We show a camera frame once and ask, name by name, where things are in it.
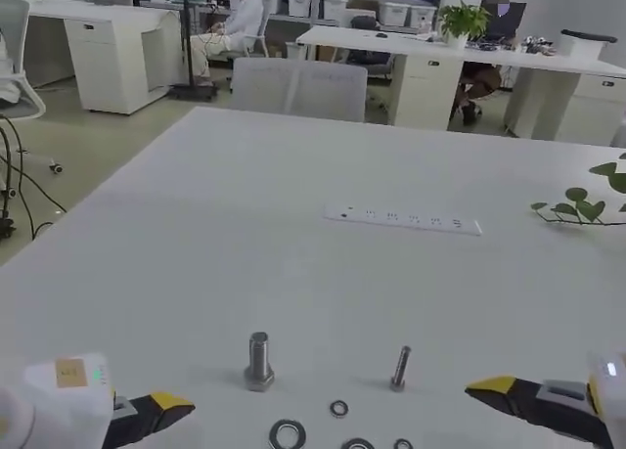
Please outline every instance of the gray floor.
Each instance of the gray floor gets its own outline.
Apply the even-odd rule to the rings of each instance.
[[[384,101],[388,89],[375,87],[371,91]],[[72,81],[45,88],[40,95],[47,106],[46,114],[37,120],[18,123],[17,127],[24,146],[31,153],[52,156],[65,170],[53,175],[47,167],[34,164],[26,164],[24,169],[66,208],[80,202],[194,106],[162,99],[131,116],[85,112]],[[223,90],[211,105],[226,108],[229,100],[230,93]],[[502,135],[502,115],[507,100],[508,94],[499,93],[482,101],[483,118],[470,132]],[[386,116],[376,102],[370,102],[367,119],[384,123]],[[458,117],[450,129],[468,132]],[[35,225],[55,221],[62,215],[27,180],[23,181],[22,191]],[[19,199],[11,201],[10,214],[17,231],[11,239],[0,243],[0,264],[30,242],[28,218]]]

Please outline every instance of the metal bolt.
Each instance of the metal bolt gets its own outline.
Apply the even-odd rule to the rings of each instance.
[[[394,392],[401,392],[404,390],[404,374],[407,371],[407,363],[409,362],[409,354],[411,354],[411,348],[409,346],[402,346],[400,351],[400,359],[398,360],[398,366],[395,368],[395,374],[391,378],[391,390]]]
[[[274,382],[274,371],[268,361],[269,338],[265,332],[250,336],[249,365],[244,371],[246,386],[253,392],[264,392]]]

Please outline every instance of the computer monitor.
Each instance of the computer monitor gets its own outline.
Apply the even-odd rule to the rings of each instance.
[[[502,8],[498,4],[484,4],[482,6],[489,13],[487,30],[482,37],[485,41],[501,41],[515,37],[517,29],[521,24],[521,19],[526,10],[526,3],[512,2],[509,10],[500,16],[498,9]]]

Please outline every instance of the white shirt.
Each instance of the white shirt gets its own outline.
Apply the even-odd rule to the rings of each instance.
[[[254,39],[246,36],[257,36],[262,22],[263,0],[242,0],[237,10],[224,22],[224,34],[231,40],[231,49],[243,51],[245,47],[254,46]]]
[[[2,75],[13,74],[13,62],[7,56],[7,47],[0,35],[0,99],[16,104],[20,100],[20,88]]]

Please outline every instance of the khaki pants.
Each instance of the khaki pants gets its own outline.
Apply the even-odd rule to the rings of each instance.
[[[231,39],[226,35],[205,33],[191,37],[192,67],[195,77],[209,77],[208,59],[231,49]]]

